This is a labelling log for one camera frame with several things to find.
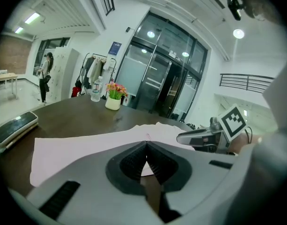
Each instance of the woman's hair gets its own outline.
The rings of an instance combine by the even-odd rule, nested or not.
[[[49,73],[53,67],[54,57],[53,57],[53,54],[51,52],[47,53],[46,56],[50,58],[50,62],[49,62],[49,66],[48,66],[48,73]]]

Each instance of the fluorescent light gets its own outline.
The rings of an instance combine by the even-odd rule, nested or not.
[[[19,27],[19,28],[15,31],[15,33],[20,33],[22,30],[23,30],[23,28]]]
[[[233,36],[238,38],[238,39],[242,39],[245,36],[245,33],[243,32],[243,30],[235,29],[233,31]]]
[[[188,54],[187,52],[183,52],[183,53],[182,53],[182,56],[183,56],[183,57],[188,57],[189,54]]]
[[[33,13],[32,15],[31,15],[31,17],[29,17],[26,21],[25,21],[25,23],[26,24],[30,24],[31,22],[33,22],[35,19],[37,19],[39,17],[39,14],[38,13]]]
[[[149,31],[147,34],[149,38],[155,37],[155,33],[153,33],[152,31]]]

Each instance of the white tile floor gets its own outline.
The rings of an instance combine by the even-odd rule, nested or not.
[[[42,106],[39,87],[27,80],[17,81],[17,96],[11,93],[11,83],[0,86],[0,124]]]

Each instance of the white vase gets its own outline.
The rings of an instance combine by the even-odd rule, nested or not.
[[[111,109],[111,110],[118,110],[121,106],[121,100],[116,100],[116,99],[113,99],[113,98],[107,98],[107,101],[106,101],[106,104],[105,104],[105,107],[108,108],[108,109]]]

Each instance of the brown wall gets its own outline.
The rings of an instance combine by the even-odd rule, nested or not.
[[[0,69],[25,74],[32,42],[16,37],[0,37]]]

